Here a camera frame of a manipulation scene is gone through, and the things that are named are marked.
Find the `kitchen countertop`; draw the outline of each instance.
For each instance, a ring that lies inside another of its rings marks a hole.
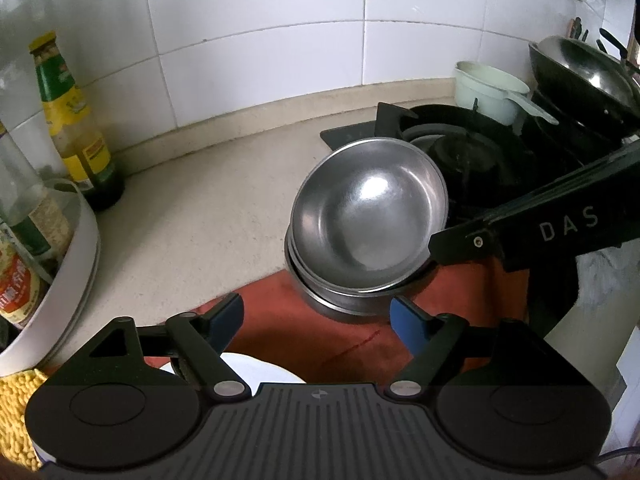
[[[158,324],[284,268],[296,193],[330,152],[319,133],[375,119],[375,108],[283,126],[159,164],[127,179],[100,213],[92,292],[49,365],[117,316]]]

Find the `metal bowl rim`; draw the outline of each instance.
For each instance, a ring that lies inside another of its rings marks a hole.
[[[425,266],[425,264],[427,263],[427,261],[429,259],[429,255],[428,255],[427,258],[422,263],[420,263],[419,266],[414,266],[413,269],[407,271],[402,276],[396,277],[391,282],[383,283],[382,285],[368,287],[368,288],[354,288],[354,287],[346,287],[346,286],[335,285],[334,283],[328,282],[324,278],[316,275],[316,273],[311,271],[311,269],[309,269],[308,266],[304,263],[304,260],[302,258],[300,258],[300,252],[298,251],[298,248],[296,247],[296,237],[295,237],[295,234],[294,234],[292,226],[294,224],[294,212],[296,210],[296,205],[298,204],[298,199],[300,197],[300,194],[302,193],[302,190],[306,186],[306,183],[309,181],[309,179],[311,179],[311,177],[318,170],[318,168],[320,168],[330,158],[338,155],[341,152],[344,152],[345,150],[348,150],[349,148],[352,148],[353,146],[357,146],[357,145],[360,145],[360,144],[365,144],[367,142],[388,142],[388,143],[391,143],[391,144],[399,144],[399,145],[404,146],[404,147],[409,147],[409,149],[411,149],[412,151],[414,151],[415,153],[420,155],[431,166],[431,168],[433,169],[435,174],[440,179],[440,184],[442,186],[442,192],[443,192],[443,195],[444,195],[444,208],[443,208],[444,215],[443,215],[443,220],[441,222],[442,225],[440,226],[440,228],[436,229],[433,233],[430,233],[429,237],[431,237],[431,235],[433,235],[433,234],[435,234],[435,233],[437,233],[439,231],[442,231],[444,229],[445,225],[446,225],[447,218],[449,217],[449,193],[447,191],[447,184],[444,181],[444,177],[442,176],[442,172],[440,171],[440,168],[438,168],[436,166],[436,163],[433,161],[433,159],[429,155],[427,155],[423,150],[421,150],[417,146],[414,146],[410,142],[406,142],[405,140],[401,140],[401,139],[395,139],[393,137],[369,137],[367,139],[354,140],[353,142],[350,142],[349,144],[345,144],[344,146],[338,148],[334,152],[329,153],[323,160],[318,162],[316,164],[316,166],[311,170],[311,172],[306,176],[306,178],[303,180],[302,184],[300,185],[300,188],[298,189],[298,192],[296,193],[296,197],[295,197],[295,199],[293,201],[293,206],[291,208],[291,214],[289,216],[289,225],[290,225],[290,229],[291,229],[291,242],[293,244],[294,250],[296,251],[296,253],[298,255],[298,259],[300,260],[302,265],[304,265],[305,270],[307,272],[309,272],[316,280],[318,280],[319,282],[325,284],[325,286],[328,286],[332,291],[338,292],[338,293],[344,292],[347,295],[348,294],[353,294],[353,293],[356,293],[356,294],[367,294],[369,292],[384,292],[385,290],[393,288],[393,287],[405,282],[406,280],[410,279],[411,276],[413,276],[414,274],[419,272],[420,269],[422,269]]]
[[[315,302],[321,304],[322,306],[330,308],[331,310],[335,310],[336,312],[338,312],[340,314],[344,314],[344,315],[347,315],[347,316],[353,316],[353,317],[359,318],[359,319],[371,318],[372,321],[373,321],[376,318],[380,318],[381,317],[379,314],[364,314],[363,312],[349,310],[349,309],[346,309],[344,307],[338,306],[335,303],[332,303],[331,301],[326,300],[325,298],[322,298],[321,296],[316,294],[314,291],[312,291],[309,288],[309,286],[304,282],[304,280],[300,277],[300,275],[298,274],[298,271],[297,271],[295,265],[293,264],[293,261],[291,259],[290,254],[289,254],[289,248],[287,247],[286,243],[284,245],[284,253],[285,253],[285,263],[287,264],[287,269],[289,270],[289,273],[292,274],[293,279],[298,282],[298,285],[304,290],[305,294],[307,294]]]
[[[306,270],[306,268],[302,265],[302,261],[300,260],[300,257],[295,252],[292,251],[292,247],[290,246],[291,243],[292,243],[291,228],[289,227],[287,228],[287,234],[285,237],[285,248],[287,250],[287,253],[289,254],[289,258],[291,259],[293,266],[296,268],[296,273],[298,275],[300,274],[302,275],[301,276],[302,280],[305,282],[305,285],[308,286],[307,279],[308,280],[316,280],[316,279],[313,276],[313,274],[311,274],[308,270]],[[318,282],[318,280],[316,280],[315,285],[317,285],[320,288],[324,288],[328,292],[335,294],[337,296],[344,296],[345,298],[357,298],[361,300],[381,298],[384,296],[396,296],[398,294],[402,295],[404,292],[411,289],[412,286],[415,286],[416,281],[426,279],[427,277],[426,271],[432,261],[433,260],[431,259],[427,260],[425,264],[420,268],[420,270],[418,270],[415,274],[412,274],[412,276],[406,282],[400,283],[399,285],[393,286],[391,288],[386,288],[385,290],[377,290],[375,292],[363,292],[363,293],[344,292],[342,290],[335,290],[334,289],[335,285],[327,286],[323,282]],[[322,296],[322,294],[320,294],[318,291],[315,290],[314,292]]]

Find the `glass bottle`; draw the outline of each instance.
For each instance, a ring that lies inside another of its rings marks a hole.
[[[51,31],[29,45],[49,134],[73,181],[98,211],[118,201],[124,180]]]
[[[0,316],[20,330],[36,312],[49,285],[0,231]]]
[[[0,217],[34,260],[55,275],[73,229],[2,123]]]

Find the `wok handle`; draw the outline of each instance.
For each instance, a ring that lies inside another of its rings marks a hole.
[[[546,110],[543,110],[537,104],[535,104],[530,99],[527,99],[521,94],[517,94],[516,92],[506,92],[506,97],[509,101],[513,101],[520,108],[526,111],[527,114],[532,115],[534,117],[542,117],[547,123],[558,125],[558,119],[553,117],[553,115],[549,114]]]
[[[613,34],[611,34],[606,28],[600,29],[600,35],[610,44],[612,44],[616,49],[620,51],[620,59],[625,60],[626,56],[628,56],[629,52],[626,47],[620,43]]]

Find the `green bottle label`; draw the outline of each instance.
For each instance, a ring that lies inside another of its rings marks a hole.
[[[60,54],[44,60],[36,67],[40,98],[43,102],[54,101],[71,90],[76,82]]]

